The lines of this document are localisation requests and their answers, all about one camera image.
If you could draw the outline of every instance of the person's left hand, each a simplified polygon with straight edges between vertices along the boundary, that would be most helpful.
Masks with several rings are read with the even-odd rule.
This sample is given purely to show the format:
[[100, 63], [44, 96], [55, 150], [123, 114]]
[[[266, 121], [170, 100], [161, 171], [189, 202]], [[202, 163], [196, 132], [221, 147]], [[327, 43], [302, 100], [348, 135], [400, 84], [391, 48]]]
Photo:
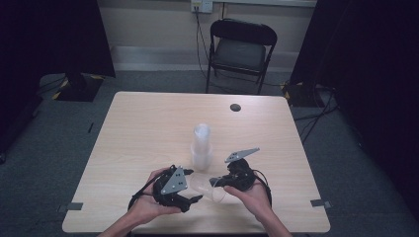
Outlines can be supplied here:
[[[148, 183], [151, 179], [155, 176], [162, 173], [164, 170], [169, 168], [162, 168], [160, 170], [156, 170], [151, 172], [150, 177], [148, 178]], [[128, 215], [131, 218], [135, 218], [138, 224], [145, 224], [153, 220], [155, 217], [163, 215], [163, 214], [174, 214], [182, 212], [179, 207], [176, 206], [164, 206], [159, 204], [153, 197], [153, 184], [149, 185], [145, 190], [144, 193], [146, 195], [142, 195], [129, 209]]]

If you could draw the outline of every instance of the gray carpet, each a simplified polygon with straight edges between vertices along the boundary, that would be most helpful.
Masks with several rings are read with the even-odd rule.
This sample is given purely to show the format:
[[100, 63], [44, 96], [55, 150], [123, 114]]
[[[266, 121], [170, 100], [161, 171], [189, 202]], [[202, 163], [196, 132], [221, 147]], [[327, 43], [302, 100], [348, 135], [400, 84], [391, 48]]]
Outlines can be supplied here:
[[[72, 236], [61, 230], [65, 213], [58, 210], [72, 200], [115, 93], [205, 91], [201, 71], [117, 72], [117, 78], [105, 79], [92, 103], [55, 101], [51, 97], [59, 81], [47, 83], [61, 77], [42, 78], [44, 100], [38, 114], [0, 166], [0, 236]], [[270, 85], [261, 94], [282, 96], [278, 85], [289, 78], [290, 73], [268, 73]], [[254, 82], [213, 79], [217, 86], [238, 90], [211, 87], [212, 93], [256, 92]], [[325, 102], [328, 95], [321, 93]], [[295, 118], [320, 112], [319, 108], [292, 108]], [[309, 127], [303, 129], [310, 121], [296, 122], [298, 130], [304, 131], [301, 137], [307, 135]], [[419, 236], [419, 225], [403, 199], [360, 148], [356, 131], [339, 111], [318, 121], [304, 149], [322, 198], [333, 204], [327, 209], [331, 230], [310, 236]]]

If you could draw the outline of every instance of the white cup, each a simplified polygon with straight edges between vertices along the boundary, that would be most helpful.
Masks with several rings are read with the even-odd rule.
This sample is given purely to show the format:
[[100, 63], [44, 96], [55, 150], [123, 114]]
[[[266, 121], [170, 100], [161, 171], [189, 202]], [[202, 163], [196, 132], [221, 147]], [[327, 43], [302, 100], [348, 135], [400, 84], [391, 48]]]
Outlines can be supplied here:
[[209, 198], [212, 201], [220, 202], [225, 197], [225, 190], [223, 187], [216, 187], [216, 182], [213, 184], [210, 182], [210, 179], [215, 178], [208, 174], [193, 173], [188, 176], [188, 185], [190, 188], [200, 193], [206, 198]]
[[194, 169], [203, 171], [210, 167], [212, 146], [210, 144], [210, 127], [207, 124], [200, 123], [195, 126], [191, 153]]

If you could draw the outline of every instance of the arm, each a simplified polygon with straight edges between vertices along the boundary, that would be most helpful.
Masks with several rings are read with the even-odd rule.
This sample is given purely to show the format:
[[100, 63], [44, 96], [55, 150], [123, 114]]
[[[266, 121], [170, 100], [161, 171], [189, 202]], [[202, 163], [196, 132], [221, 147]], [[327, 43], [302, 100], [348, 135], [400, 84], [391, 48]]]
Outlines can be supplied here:
[[243, 201], [246, 208], [262, 223], [270, 237], [292, 236], [280, 218], [272, 211], [265, 188], [256, 180], [252, 188], [241, 192], [234, 187], [226, 186], [225, 191]]
[[[148, 178], [150, 181], [157, 174], [160, 174], [163, 168], [157, 171], [153, 171]], [[101, 237], [117, 237], [126, 236], [135, 226], [146, 224], [153, 220], [155, 217], [163, 214], [180, 213], [181, 209], [175, 206], [163, 206], [155, 201], [152, 196], [153, 186], [152, 184], [144, 190], [145, 194], [141, 196], [135, 204], [129, 209], [129, 211], [118, 219], [113, 225], [111, 225], [105, 232], [100, 234]]]

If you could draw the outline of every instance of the electrical outlet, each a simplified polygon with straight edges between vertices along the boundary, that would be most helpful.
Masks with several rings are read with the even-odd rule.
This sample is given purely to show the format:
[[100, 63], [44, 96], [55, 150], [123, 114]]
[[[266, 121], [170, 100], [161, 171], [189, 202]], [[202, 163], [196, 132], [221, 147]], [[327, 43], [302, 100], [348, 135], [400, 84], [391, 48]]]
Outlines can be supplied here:
[[191, 12], [212, 13], [212, 0], [191, 0]]

